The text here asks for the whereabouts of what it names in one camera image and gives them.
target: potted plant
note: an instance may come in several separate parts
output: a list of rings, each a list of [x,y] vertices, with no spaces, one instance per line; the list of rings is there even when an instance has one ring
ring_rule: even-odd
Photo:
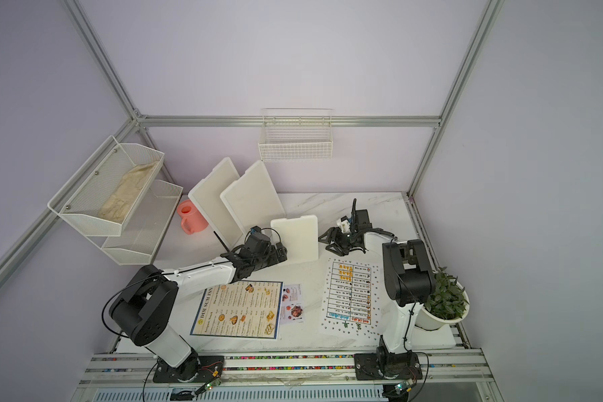
[[[415,319],[415,325],[427,331],[440,329],[445,324],[456,324],[469,313],[467,292],[458,283],[458,278],[446,273],[446,269],[438,267],[436,270],[434,293]]]

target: wall-mounted shelf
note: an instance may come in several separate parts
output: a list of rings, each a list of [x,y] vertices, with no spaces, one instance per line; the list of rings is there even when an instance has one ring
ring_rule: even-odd
[[[259,154],[264,162],[330,159],[331,109],[264,109]]]
[[[182,192],[183,187],[154,180],[123,233],[107,237],[101,250],[119,265],[151,263]]]
[[[163,157],[156,149],[109,137],[48,207],[119,265],[149,264],[183,193],[182,187],[156,179]],[[99,211],[123,175],[137,165],[153,162],[156,164],[124,218],[120,222],[100,218]]]
[[[110,137],[105,143],[112,141],[113,148],[64,205],[54,206],[55,197],[48,203],[53,212],[83,236],[120,236],[163,165],[163,152],[140,144],[119,143],[114,137]],[[123,175],[137,165],[153,162],[156,165],[149,172],[143,188],[122,221],[100,218],[99,211],[116,191]]]

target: paper flyer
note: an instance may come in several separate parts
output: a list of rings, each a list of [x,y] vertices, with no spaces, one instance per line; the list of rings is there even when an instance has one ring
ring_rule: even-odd
[[[304,313],[304,306],[302,286],[300,284],[284,285],[281,288],[281,325],[291,324],[293,322],[304,322],[304,317],[306,316]]]
[[[379,338],[383,273],[376,264],[330,259],[319,332],[351,339]]]
[[[190,334],[277,339],[282,284],[240,280],[206,289]]]

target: white wall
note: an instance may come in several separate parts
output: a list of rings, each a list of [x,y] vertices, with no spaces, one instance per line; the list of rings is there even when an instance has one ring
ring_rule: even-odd
[[[431,131],[429,127],[337,127],[332,159],[273,162],[266,167],[278,192],[406,191]],[[150,133],[185,191],[226,156],[239,174],[259,160],[259,127],[152,127]]]
[[[147,115],[439,115],[485,3],[83,0]]]
[[[416,198],[506,400],[603,401],[603,1],[506,1]]]
[[[59,1],[0,1],[0,257],[125,119]],[[0,294],[0,400],[69,400],[133,272],[59,224]]]

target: table surface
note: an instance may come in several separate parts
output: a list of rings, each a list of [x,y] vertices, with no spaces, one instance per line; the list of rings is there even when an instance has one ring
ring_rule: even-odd
[[[376,193],[312,193],[279,194],[287,218],[316,215],[319,233],[336,226],[337,219],[350,215],[354,198],[357,209],[367,209],[375,228],[394,233],[400,240],[417,239],[406,204],[399,192]],[[181,218],[175,213],[170,227],[157,253],[154,265],[159,269],[176,269],[209,261],[225,249],[217,240],[212,229],[186,235],[181,229]],[[178,294],[174,304],[170,325],[186,342],[199,352],[243,352],[243,351],[288,351],[288,350],[371,350],[378,346],[379,339],[352,340],[318,332],[322,317],[321,305],[324,297],[323,278],[328,260],[337,257],[320,246],[317,261],[287,266],[271,266],[254,272],[251,280],[282,281],[286,284],[301,284],[306,305],[306,320],[280,326],[277,340],[249,340],[190,335],[190,329],[201,302],[201,293]],[[376,253],[353,252],[344,257],[357,262],[368,262],[382,266],[382,258]],[[381,304],[381,315],[390,308],[392,301]]]

